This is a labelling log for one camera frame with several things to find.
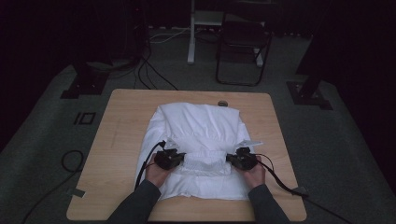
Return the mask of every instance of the dark background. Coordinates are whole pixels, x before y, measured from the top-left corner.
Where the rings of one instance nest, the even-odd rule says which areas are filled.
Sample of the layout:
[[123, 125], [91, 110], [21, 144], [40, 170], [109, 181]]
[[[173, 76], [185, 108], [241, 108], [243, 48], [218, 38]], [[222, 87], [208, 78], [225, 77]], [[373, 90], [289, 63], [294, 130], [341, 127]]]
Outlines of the dark background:
[[[220, 9], [221, 1], [197, 1]], [[337, 87], [389, 184], [396, 159], [394, 2], [284, 0], [284, 34], [313, 36], [297, 74]], [[190, 25], [190, 1], [3, 1], [0, 5], [0, 149], [72, 59], [110, 63], [138, 55], [142, 8], [153, 27]], [[125, 33], [125, 26], [130, 33]]]

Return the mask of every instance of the black stand base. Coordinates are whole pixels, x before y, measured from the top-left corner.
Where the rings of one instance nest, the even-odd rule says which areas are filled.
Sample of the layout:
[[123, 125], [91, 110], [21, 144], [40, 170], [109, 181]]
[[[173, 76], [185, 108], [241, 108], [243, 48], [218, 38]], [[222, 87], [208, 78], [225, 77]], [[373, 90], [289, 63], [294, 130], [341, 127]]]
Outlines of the black stand base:
[[62, 93], [61, 99], [77, 99], [81, 94], [100, 95], [106, 85], [108, 72], [91, 70], [89, 81], [87, 78], [77, 75], [69, 90]]
[[312, 95], [302, 94], [302, 88], [305, 85], [301, 82], [286, 82], [288, 85], [293, 102], [296, 105], [318, 105], [320, 109], [332, 110], [330, 102], [325, 100], [319, 89], [316, 89]]

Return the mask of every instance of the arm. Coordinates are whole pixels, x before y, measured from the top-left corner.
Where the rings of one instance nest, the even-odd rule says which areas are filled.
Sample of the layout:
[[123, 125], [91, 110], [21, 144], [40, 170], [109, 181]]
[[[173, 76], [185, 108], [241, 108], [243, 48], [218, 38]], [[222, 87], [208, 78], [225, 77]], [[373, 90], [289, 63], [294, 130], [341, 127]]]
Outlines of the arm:
[[[257, 156], [257, 160], [261, 161], [262, 158]], [[250, 188], [248, 197], [253, 206], [256, 223], [290, 223], [286, 214], [265, 185], [265, 169], [260, 164], [257, 164], [249, 171], [239, 169], [236, 169], [236, 171], [245, 178]]]
[[161, 196], [159, 187], [173, 170], [165, 171], [154, 163], [155, 153], [146, 168], [146, 177], [108, 218], [107, 224], [147, 223], [155, 203]]

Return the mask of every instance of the gray carpet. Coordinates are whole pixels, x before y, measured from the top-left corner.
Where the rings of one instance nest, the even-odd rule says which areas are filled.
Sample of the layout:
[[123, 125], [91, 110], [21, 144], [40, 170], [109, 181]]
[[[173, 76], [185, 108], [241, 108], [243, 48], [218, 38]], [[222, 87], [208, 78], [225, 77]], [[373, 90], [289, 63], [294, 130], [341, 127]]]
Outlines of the gray carpet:
[[[204, 33], [198, 36], [213, 38]], [[308, 189], [311, 200], [353, 223], [396, 223], [395, 196], [336, 88], [326, 82], [319, 87], [333, 110], [295, 105], [290, 97], [286, 81], [305, 80], [305, 77], [295, 75], [295, 71], [309, 40], [275, 38], [264, 80], [257, 87], [218, 84], [214, 78], [214, 44], [197, 41], [195, 64], [187, 65], [188, 44], [186, 36], [152, 44], [148, 61], [179, 90], [269, 93], [297, 181]], [[238, 67], [246, 74], [258, 73], [254, 66]], [[144, 69], [142, 78], [149, 84]], [[85, 157], [88, 155], [111, 92], [115, 89], [145, 89], [139, 80], [135, 83], [134, 74], [137, 69], [114, 72], [102, 95], [82, 95], [76, 100], [60, 99], [63, 90], [67, 90], [74, 79], [75, 71], [71, 66], [52, 80], [29, 118], [0, 154], [0, 223], [21, 223], [41, 196], [70, 175], [61, 165], [65, 152], [77, 149]], [[172, 90], [152, 70], [148, 69], [148, 74], [158, 89]], [[75, 124], [77, 114], [84, 112], [96, 113], [92, 125]], [[77, 155], [67, 157], [69, 166], [75, 166], [77, 162]], [[78, 178], [79, 175], [73, 176], [55, 190], [26, 223], [102, 223], [66, 218], [71, 200], [66, 191], [76, 186]], [[310, 203], [305, 203], [305, 207], [308, 215], [302, 223], [344, 223]]]

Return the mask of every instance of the hand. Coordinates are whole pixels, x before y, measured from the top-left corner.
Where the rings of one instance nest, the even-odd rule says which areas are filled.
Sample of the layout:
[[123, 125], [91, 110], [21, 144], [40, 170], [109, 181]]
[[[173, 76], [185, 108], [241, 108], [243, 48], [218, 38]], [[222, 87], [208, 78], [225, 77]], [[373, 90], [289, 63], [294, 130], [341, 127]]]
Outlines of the hand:
[[164, 170], [159, 167], [157, 163], [155, 163], [154, 158], [156, 153], [152, 154], [151, 160], [148, 163], [148, 167], [146, 168], [146, 179], [160, 188], [165, 182], [166, 178], [172, 173], [174, 169]]
[[[260, 156], [256, 156], [256, 159], [258, 161], [262, 161]], [[235, 168], [235, 170], [245, 178], [250, 189], [254, 189], [261, 184], [265, 184], [265, 169], [259, 163], [248, 171], [243, 171], [237, 168]]]

